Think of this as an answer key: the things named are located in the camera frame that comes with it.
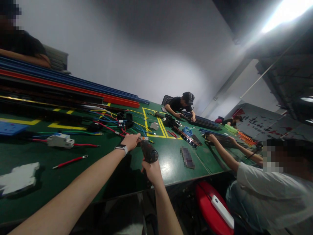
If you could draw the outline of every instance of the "red chair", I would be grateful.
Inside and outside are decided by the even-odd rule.
[[[234,230],[227,225],[223,217],[211,203],[211,198],[215,195],[228,212],[230,212],[226,202],[216,189],[208,182],[202,181],[196,184],[195,192],[201,214],[210,229],[217,235],[233,235]]]

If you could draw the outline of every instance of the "power tool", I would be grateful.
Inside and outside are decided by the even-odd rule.
[[[142,140],[140,142],[140,146],[141,146],[141,150],[142,150],[145,162],[151,164],[157,161],[157,159],[159,158],[159,154],[147,140]],[[147,186],[150,188],[152,186],[152,183],[148,179],[147,172],[145,169],[143,169],[143,174],[144,174],[144,178],[147,183]]]

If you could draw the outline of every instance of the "hand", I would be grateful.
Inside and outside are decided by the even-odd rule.
[[[128,151],[132,151],[137,146],[137,144],[140,142],[140,139],[139,139],[140,136],[141,136],[140,133],[138,133],[137,135],[126,134],[125,138],[123,139],[121,144],[126,145]]]
[[[212,135],[212,134],[209,135],[208,139],[212,143],[218,142],[217,138],[214,135]]]
[[[158,188],[164,185],[159,160],[150,164],[150,163],[145,162],[143,159],[143,162],[141,163],[141,165],[143,169],[146,170],[147,177],[155,188]]]
[[[183,115],[183,114],[174,114],[174,116],[175,116],[175,118],[178,118],[178,119],[181,119],[181,115]]]
[[[237,141],[233,138],[233,137],[227,137],[227,139],[229,139],[231,141],[232,144],[236,145]]]

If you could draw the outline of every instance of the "white wall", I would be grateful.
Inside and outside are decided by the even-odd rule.
[[[161,103],[194,93],[200,114],[244,52],[211,0],[17,0],[19,24],[69,53],[74,76]]]
[[[271,112],[277,111],[279,109],[277,106],[278,101],[271,94],[263,78],[242,99],[240,98],[260,77],[255,67],[258,62],[256,59],[252,60],[231,85],[219,91],[217,95],[218,99],[211,102],[202,113],[202,116],[210,120],[215,120],[218,116],[225,117],[240,101],[250,103]]]

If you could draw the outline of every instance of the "person's left hand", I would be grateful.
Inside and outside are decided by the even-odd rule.
[[[140,136],[141,136],[140,133],[138,133],[137,135],[126,134],[125,138],[123,139],[121,144],[126,145],[128,151],[132,151],[137,146],[137,144],[140,142],[140,139],[139,139]]]
[[[217,138],[216,138],[214,135],[212,135],[212,134],[209,135],[208,139],[209,139],[209,141],[211,141],[212,143],[215,143],[216,141],[218,141]]]

